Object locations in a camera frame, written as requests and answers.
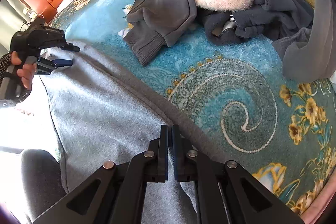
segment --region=gray pants leg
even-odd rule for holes
[[[66,195],[59,164],[47,151],[22,151],[21,176],[31,221]]]

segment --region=black strap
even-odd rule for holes
[[[11,74],[10,72],[8,71],[5,71],[3,74],[2,74],[2,79],[4,78],[11,78],[12,80],[16,81],[16,83],[18,85],[22,85],[22,82],[21,82],[21,78],[17,75],[14,75],[14,74]]]

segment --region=metal screw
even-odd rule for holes
[[[112,169],[113,166],[114,166],[114,162],[111,161],[111,160],[108,160],[108,161],[106,161],[106,162],[103,163],[103,167],[105,169]]]
[[[238,163],[237,163],[236,161],[234,161],[234,160],[229,160],[229,161],[227,162],[227,166],[228,166],[229,168],[234,169],[234,168],[236,168],[236,167],[238,166]]]
[[[154,156],[154,152],[151,151],[151,150],[147,150],[143,153],[143,155],[146,157],[146,158],[151,158]]]
[[[187,153],[187,155],[189,157],[196,157],[197,154],[198,154],[198,152],[196,150],[189,150],[188,153]]]

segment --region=patterned rug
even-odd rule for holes
[[[297,214],[336,165],[335,95],[328,80],[288,81],[271,41],[215,46],[193,25],[142,67],[123,42],[134,0],[75,0],[51,26],[117,60],[190,117]]]

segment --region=gray sweatshirt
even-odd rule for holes
[[[195,0],[135,0],[127,15],[134,27],[124,40],[145,66],[163,45],[176,43],[196,14]]]
[[[282,59],[283,76],[301,83],[330,77],[336,70],[336,3],[315,0],[311,30],[301,29],[291,37],[272,43]]]

